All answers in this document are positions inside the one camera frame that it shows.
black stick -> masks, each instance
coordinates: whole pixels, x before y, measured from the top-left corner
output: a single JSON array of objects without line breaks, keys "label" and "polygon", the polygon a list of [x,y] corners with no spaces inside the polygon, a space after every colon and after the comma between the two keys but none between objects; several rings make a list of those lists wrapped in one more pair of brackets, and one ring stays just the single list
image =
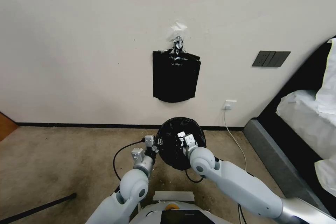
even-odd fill
[{"label": "black stick", "polygon": [[35,214],[37,212],[40,212],[40,211],[42,211],[46,208],[57,205],[57,204],[62,203],[64,201],[72,200],[72,199],[76,198],[76,196],[77,196],[77,193],[74,192],[73,194],[70,194],[69,196],[61,198],[59,200],[52,201],[52,202],[44,204],[42,206],[38,206],[38,207],[30,209],[28,211],[13,215],[13,216],[8,217],[8,218],[3,219],[3,220],[0,220],[0,224],[8,224],[8,223],[14,222],[16,220],[19,220],[19,219],[22,219],[22,218],[27,217],[29,215]]}]

electrical cable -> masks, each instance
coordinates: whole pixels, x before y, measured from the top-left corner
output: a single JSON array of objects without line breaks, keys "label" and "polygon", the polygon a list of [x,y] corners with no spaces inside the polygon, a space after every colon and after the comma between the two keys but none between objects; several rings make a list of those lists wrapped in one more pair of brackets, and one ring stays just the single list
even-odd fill
[{"label": "electrical cable", "polygon": [[119,180],[121,180],[121,178],[119,177],[119,175],[118,175],[118,173],[117,173],[117,170],[116,170],[116,166],[115,166],[115,164],[114,164],[115,161],[116,161],[116,156],[117,156],[118,153],[119,153],[120,151],[122,151],[123,149],[125,149],[125,148],[127,148],[127,147],[130,147],[130,146],[132,146],[132,145],[134,145],[134,144],[139,144],[139,143],[141,143],[141,142],[145,142],[145,139],[143,138],[142,140],[140,140],[140,141],[138,141],[138,142],[134,142],[134,143],[131,143],[131,144],[129,144],[129,145],[126,145],[126,146],[122,147],[120,150],[118,150],[117,153],[115,153],[114,158],[113,158],[113,170],[114,170],[114,173],[115,173],[115,175],[117,176],[117,178],[118,178]]},{"label": "electrical cable", "polygon": [[200,180],[192,180],[190,177],[189,177],[189,175],[188,175],[188,173],[187,173],[187,170],[185,170],[185,174],[187,175],[187,178],[191,181],[191,182],[193,182],[193,183],[199,183],[199,182],[201,182],[202,180],[203,180],[203,178],[201,178]]},{"label": "electrical cable", "polygon": [[240,220],[240,209],[239,209],[239,203],[237,204],[237,206],[238,206],[238,217],[239,217],[239,223],[241,224],[242,223],[242,221]]},{"label": "electrical cable", "polygon": [[241,206],[240,204],[238,204],[238,205],[239,205],[240,213],[241,213],[241,216],[243,217],[244,223],[247,224],[247,223],[246,223],[246,220],[245,220],[245,217],[244,217],[244,215],[243,215],[242,206]]},{"label": "electrical cable", "polygon": [[[246,156],[245,156],[245,153],[243,151],[243,149],[240,147],[239,143],[237,142],[237,140],[235,139],[235,137],[232,135],[231,131],[229,130],[228,126],[226,125],[226,121],[225,121],[225,112],[226,110],[224,110],[224,115],[223,115],[223,118],[224,118],[224,125],[228,131],[228,133],[231,135],[232,139],[235,141],[235,143],[237,144],[237,146],[239,147],[239,149],[241,150],[243,156],[244,156],[244,162],[245,162],[245,165],[244,165],[244,170],[246,171],[246,166],[247,166],[247,161],[246,161]],[[242,207],[240,206],[240,204],[238,203],[238,215],[239,215],[239,224],[242,224],[241,222],[241,219],[240,219],[240,214],[246,224],[246,220],[244,218],[244,215],[243,215],[243,211],[242,211]]]},{"label": "electrical cable", "polygon": [[244,153],[243,149],[240,147],[240,145],[239,145],[239,143],[237,142],[237,140],[235,139],[235,137],[231,134],[231,131],[229,131],[228,126],[226,125],[226,121],[225,121],[225,112],[226,112],[226,110],[224,110],[224,116],[223,116],[223,117],[224,117],[224,125],[225,125],[225,127],[226,127],[228,133],[231,135],[232,139],[236,142],[237,146],[239,147],[239,149],[241,150],[241,152],[242,152],[242,154],[243,154],[243,156],[244,156],[244,161],[245,161],[244,170],[246,170],[247,161],[246,161],[245,153]]}]

bed frame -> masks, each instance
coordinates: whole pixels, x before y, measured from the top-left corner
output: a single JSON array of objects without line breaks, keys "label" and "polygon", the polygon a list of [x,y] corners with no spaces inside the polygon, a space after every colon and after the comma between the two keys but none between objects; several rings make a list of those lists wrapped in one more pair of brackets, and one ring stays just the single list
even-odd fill
[{"label": "bed frame", "polygon": [[286,197],[302,198],[336,217],[336,197],[322,188],[315,173],[314,163],[322,158],[275,113],[287,94],[320,89],[330,48],[327,42],[318,47],[243,131]]}]

wooden door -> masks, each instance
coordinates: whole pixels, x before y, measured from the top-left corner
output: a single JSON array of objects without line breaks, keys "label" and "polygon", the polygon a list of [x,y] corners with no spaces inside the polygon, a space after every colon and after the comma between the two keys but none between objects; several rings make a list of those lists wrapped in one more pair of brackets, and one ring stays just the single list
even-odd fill
[{"label": "wooden door", "polygon": [[18,125],[0,112],[0,141],[16,130]]}]

white bedsheet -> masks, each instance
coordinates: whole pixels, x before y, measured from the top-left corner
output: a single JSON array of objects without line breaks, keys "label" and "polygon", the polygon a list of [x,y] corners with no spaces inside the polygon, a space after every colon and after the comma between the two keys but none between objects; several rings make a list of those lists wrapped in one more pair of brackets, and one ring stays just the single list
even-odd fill
[{"label": "white bedsheet", "polygon": [[315,94],[290,93],[281,99],[276,113],[323,158],[315,163],[316,174],[322,187],[336,197],[336,115],[319,112]]}]

